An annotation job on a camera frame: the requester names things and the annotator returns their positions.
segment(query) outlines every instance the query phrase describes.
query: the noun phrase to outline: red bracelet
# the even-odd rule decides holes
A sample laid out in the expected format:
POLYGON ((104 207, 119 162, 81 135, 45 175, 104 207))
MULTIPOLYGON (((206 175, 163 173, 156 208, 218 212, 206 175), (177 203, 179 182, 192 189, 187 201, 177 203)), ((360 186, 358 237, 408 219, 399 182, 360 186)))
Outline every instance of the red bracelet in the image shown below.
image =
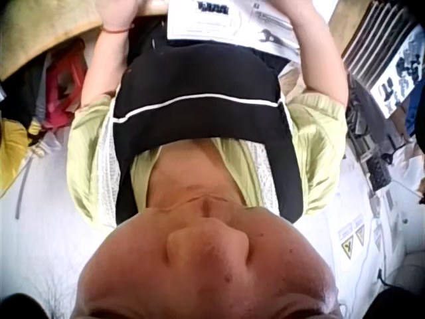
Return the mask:
POLYGON ((116 30, 116 31, 114 31, 114 30, 107 30, 107 29, 105 29, 104 25, 101 25, 100 26, 100 30, 102 30, 103 32, 106 32, 106 33, 111 33, 113 35, 116 34, 116 33, 128 32, 128 31, 130 31, 133 28, 134 28, 134 23, 132 23, 128 29, 125 29, 125 30, 116 30))

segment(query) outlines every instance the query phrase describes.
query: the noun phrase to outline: nose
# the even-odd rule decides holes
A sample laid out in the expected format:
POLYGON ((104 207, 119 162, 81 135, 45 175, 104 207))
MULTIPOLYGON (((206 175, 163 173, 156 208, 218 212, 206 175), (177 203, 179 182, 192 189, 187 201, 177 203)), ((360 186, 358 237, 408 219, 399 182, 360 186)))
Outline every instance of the nose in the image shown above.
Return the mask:
POLYGON ((170 265, 182 276, 204 283, 220 277, 229 283, 243 276, 248 252, 248 236, 216 218, 200 217, 167 240, 170 265))

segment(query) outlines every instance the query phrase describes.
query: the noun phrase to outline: man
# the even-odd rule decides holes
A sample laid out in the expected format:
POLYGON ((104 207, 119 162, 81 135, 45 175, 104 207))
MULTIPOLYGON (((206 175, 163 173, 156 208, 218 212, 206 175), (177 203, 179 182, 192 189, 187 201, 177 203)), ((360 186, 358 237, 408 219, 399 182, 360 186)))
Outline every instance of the man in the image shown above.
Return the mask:
POLYGON ((115 230, 82 271, 73 318, 341 317, 331 270, 292 223, 337 187, 346 74, 311 0, 272 5, 307 84, 288 107, 268 57, 169 43, 162 26, 127 66, 139 3, 98 1, 68 186, 91 224, 115 230))

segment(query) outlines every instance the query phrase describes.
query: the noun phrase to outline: black vest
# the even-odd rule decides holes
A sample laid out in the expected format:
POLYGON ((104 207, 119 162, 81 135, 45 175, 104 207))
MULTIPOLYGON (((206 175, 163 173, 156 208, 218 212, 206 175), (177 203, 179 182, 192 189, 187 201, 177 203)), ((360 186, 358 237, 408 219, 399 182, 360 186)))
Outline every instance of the black vest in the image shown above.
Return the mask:
POLYGON ((137 213, 135 156, 179 140, 233 138, 265 145, 280 215, 303 212, 301 179, 276 75, 249 50, 219 44, 163 47, 137 57, 122 78, 113 134, 120 165, 117 224, 137 213))

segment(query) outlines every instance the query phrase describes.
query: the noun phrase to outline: wooden table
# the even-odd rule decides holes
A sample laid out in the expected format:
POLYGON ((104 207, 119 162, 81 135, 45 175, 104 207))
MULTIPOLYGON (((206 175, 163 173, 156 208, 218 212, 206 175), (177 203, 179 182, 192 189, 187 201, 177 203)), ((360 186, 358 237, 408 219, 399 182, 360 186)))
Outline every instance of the wooden table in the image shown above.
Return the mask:
MULTIPOLYGON (((0 17, 0 79, 37 55, 100 26, 95 0, 10 0, 0 17)), ((341 53, 370 0, 339 0, 330 27, 341 53)), ((165 15, 168 0, 147 0, 140 15, 165 15)))

